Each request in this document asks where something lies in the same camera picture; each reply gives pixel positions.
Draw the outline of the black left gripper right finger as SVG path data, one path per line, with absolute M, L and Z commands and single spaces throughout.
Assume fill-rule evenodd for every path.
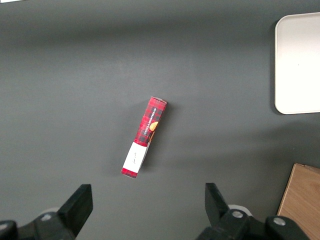
M 210 223 L 198 240 L 264 240 L 264 224 L 246 208 L 230 207 L 215 183 L 205 184 L 205 211 Z

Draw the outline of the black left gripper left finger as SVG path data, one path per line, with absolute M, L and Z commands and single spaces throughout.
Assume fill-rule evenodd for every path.
M 93 211 L 92 186 L 82 184 L 58 209 L 18 228 L 19 240 L 74 240 Z

